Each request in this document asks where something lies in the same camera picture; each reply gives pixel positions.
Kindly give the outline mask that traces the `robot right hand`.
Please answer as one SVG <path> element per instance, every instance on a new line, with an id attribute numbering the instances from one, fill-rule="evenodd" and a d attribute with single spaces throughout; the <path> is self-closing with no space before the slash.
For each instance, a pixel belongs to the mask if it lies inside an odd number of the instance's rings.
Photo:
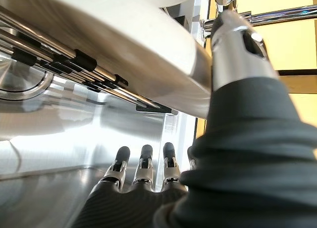
<path id="1" fill-rule="evenodd" d="M 314 228 L 317 129 L 302 122 L 262 37 L 225 10 L 211 31 L 212 93 L 195 168 L 160 193 L 138 180 L 128 193 L 111 173 L 91 192 L 75 228 Z"/>

